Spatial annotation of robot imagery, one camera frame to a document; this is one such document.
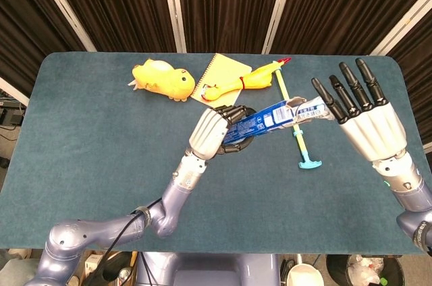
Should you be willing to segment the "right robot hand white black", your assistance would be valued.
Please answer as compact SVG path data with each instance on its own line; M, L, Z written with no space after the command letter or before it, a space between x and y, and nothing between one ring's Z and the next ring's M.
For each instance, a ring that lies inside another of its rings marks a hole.
M364 82L360 83L346 63L339 63L349 89L335 75L329 76L337 98L318 78L313 78L311 83L354 148L366 160L373 163L402 158L407 147L404 126L370 67L361 58L355 62Z

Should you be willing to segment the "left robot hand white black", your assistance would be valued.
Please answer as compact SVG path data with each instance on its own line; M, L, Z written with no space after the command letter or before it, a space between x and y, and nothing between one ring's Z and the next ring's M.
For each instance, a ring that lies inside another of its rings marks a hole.
M222 105L206 109L189 138L192 152L198 158L207 161L218 154L229 154L244 150L253 141L253 137L232 144L224 144L223 139L229 128L235 123L255 113L254 109L244 105Z

